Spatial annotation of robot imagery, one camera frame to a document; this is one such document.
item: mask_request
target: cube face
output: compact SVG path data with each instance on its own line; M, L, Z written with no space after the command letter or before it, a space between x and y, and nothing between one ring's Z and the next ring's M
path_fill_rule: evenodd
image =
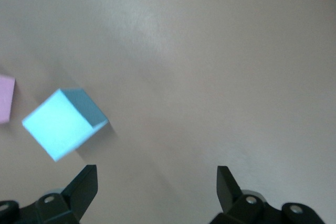
M75 104L66 95L70 91ZM83 111L86 107L94 108L90 113L100 118L99 122L90 123ZM22 121L26 130L54 161L78 148L107 122L107 118L81 89L57 90Z
M9 122L15 79L0 75L0 123Z

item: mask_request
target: screw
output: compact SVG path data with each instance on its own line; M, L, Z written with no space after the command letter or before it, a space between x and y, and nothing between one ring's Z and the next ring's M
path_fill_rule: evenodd
M3 205L0 206L0 212L6 210L9 207L7 203L4 203Z
M246 197L246 201L252 205L254 205L255 203L257 203L257 199L255 197L252 196L248 196Z
M292 210L292 212L296 213L296 214L301 214L303 213L303 210L301 207L299 207L298 205L291 205L290 210Z
M44 199L44 203L49 203L53 201L55 198L53 196L48 196L47 198Z

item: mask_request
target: pink block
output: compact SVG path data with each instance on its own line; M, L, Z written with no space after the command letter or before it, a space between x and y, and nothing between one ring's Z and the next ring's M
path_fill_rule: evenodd
M15 79L0 75L0 123L9 122Z

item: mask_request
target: black mechanical part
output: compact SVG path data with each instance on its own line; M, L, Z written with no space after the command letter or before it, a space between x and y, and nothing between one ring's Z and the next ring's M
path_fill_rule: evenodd
M21 209L15 201L0 201L0 224L79 224L97 191L97 167L87 165L60 194Z
M223 213L210 224L324 224L306 205L286 203L277 210L256 195L244 194L226 166L217 169L217 195Z

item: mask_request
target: light blue cube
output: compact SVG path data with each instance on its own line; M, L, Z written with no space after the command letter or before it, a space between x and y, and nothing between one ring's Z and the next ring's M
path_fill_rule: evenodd
M54 161L78 148L107 123L83 89L58 89L22 121Z

